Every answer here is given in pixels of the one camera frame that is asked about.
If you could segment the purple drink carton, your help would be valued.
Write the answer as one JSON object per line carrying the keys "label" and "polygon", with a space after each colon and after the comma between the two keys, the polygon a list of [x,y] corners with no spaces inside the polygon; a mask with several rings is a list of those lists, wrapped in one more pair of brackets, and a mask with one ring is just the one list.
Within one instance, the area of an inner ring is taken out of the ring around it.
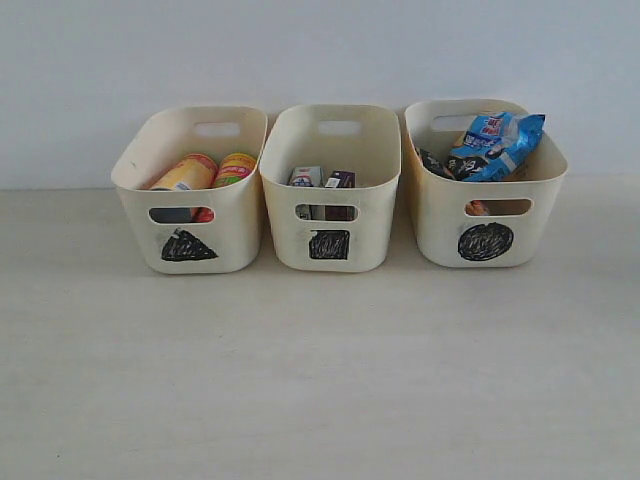
{"label": "purple drink carton", "polygon": [[343,170],[334,170],[325,183],[326,188],[354,188],[355,186],[355,173]]}

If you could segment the white blue milk carton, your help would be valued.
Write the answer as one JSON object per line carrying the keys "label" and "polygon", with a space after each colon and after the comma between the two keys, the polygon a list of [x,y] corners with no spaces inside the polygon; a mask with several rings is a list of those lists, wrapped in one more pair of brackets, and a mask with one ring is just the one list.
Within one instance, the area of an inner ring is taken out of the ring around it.
{"label": "white blue milk carton", "polygon": [[295,167],[291,172],[288,185],[294,187],[322,187],[323,170],[320,166]]}

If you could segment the pink Lays chips can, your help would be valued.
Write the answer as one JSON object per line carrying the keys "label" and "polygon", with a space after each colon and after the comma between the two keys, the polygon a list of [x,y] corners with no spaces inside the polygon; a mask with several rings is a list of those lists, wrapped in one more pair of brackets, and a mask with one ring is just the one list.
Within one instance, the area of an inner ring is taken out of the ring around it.
{"label": "pink Lays chips can", "polygon": [[[232,153],[227,155],[218,166],[218,173],[211,185],[212,189],[226,187],[248,177],[255,169],[257,160],[246,153]],[[214,220],[215,213],[209,207],[199,207],[192,221],[195,223],[209,223]]]}

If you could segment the yellow Lays chips can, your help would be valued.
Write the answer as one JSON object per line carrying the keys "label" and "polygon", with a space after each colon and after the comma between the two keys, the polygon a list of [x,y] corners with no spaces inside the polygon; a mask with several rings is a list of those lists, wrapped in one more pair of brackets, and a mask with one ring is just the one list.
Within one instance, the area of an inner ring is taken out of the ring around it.
{"label": "yellow Lays chips can", "polygon": [[[218,166],[209,156],[189,153],[169,168],[153,184],[150,191],[192,191],[208,189],[214,182]],[[199,207],[159,207],[149,211],[152,220],[161,224],[189,223]]]}

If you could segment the black orange snack bag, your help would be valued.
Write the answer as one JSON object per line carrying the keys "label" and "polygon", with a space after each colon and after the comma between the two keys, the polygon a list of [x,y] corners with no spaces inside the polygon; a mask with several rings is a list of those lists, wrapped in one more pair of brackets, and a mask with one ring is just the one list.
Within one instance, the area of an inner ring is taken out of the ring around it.
{"label": "black orange snack bag", "polygon": [[446,165],[443,164],[437,158],[435,158],[429,151],[422,148],[417,148],[416,153],[418,154],[423,167],[427,169],[429,172],[441,178],[445,178],[449,180],[455,179],[455,176],[446,167]]}

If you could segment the blue noodle snack bag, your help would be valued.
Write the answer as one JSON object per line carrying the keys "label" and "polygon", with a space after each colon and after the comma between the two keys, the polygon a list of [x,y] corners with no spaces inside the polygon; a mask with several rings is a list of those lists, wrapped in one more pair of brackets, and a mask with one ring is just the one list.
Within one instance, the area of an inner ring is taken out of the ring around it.
{"label": "blue noodle snack bag", "polygon": [[446,166],[463,182],[499,182],[524,164],[544,135],[545,114],[478,115],[449,152]]}

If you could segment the cream bin with square mark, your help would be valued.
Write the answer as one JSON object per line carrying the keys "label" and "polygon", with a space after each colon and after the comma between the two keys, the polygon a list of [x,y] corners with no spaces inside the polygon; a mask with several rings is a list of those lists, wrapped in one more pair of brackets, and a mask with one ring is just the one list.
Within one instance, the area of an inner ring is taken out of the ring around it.
{"label": "cream bin with square mark", "polygon": [[[292,186],[298,167],[352,172],[351,188]],[[299,105],[280,113],[259,172],[278,259],[298,270],[366,272],[386,258],[401,173],[396,114],[370,105]]]}

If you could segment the cream bin with triangle mark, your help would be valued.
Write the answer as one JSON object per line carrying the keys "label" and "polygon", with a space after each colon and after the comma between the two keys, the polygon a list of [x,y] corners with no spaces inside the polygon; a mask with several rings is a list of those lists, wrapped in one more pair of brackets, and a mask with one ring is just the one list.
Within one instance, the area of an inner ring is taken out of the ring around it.
{"label": "cream bin with triangle mark", "polygon": [[147,264],[164,274],[218,274],[248,266],[260,250],[264,196],[258,172],[216,189],[153,191],[189,153],[215,161],[261,156],[268,116],[246,106],[189,106],[151,116],[111,172]]}

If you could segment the cream bin with circle mark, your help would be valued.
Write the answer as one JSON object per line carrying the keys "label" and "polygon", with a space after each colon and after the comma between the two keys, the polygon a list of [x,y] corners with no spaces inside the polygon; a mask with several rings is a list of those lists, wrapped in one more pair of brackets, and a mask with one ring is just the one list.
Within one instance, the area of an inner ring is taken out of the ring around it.
{"label": "cream bin with circle mark", "polygon": [[422,165],[417,148],[446,165],[454,143],[476,116],[529,113],[502,100],[432,100],[404,112],[408,206],[417,245],[446,267],[513,267],[529,261],[543,236],[568,164],[547,135],[515,172],[499,182],[441,178]]}

